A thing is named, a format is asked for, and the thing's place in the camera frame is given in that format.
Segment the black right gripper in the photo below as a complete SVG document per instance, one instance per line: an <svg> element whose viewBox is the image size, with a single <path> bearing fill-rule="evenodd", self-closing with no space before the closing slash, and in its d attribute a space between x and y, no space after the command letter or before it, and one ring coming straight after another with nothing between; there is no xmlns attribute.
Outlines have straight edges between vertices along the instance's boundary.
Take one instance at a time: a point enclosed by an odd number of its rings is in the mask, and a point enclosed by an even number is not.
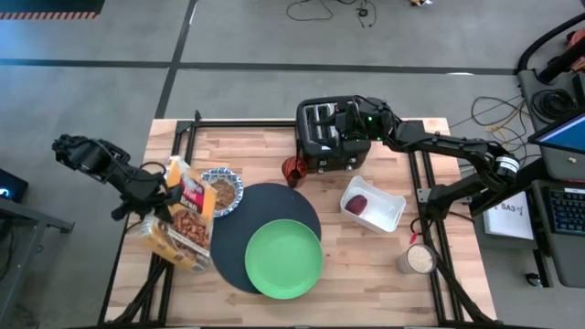
<svg viewBox="0 0 585 329"><path fill-rule="evenodd" d="M336 114L352 122L336 122L335 129L341 139L383 142L396 130L396 116L386 101L377 98L354 96L352 101L336 104Z"/></svg>

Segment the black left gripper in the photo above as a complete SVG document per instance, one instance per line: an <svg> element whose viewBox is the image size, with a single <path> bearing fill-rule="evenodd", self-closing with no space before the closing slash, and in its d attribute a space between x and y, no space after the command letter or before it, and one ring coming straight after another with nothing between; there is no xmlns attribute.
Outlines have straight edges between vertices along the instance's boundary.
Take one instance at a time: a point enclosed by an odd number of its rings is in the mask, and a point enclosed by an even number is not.
<svg viewBox="0 0 585 329"><path fill-rule="evenodd" d="M120 193L122 203L112 211L112 218L124 218L134 212L141 217L154 210L153 215L166 223L173 222L168 208L180 202L182 186L172 186L165 192L165 179L162 175L150 178L116 178L112 186Z"/></svg>

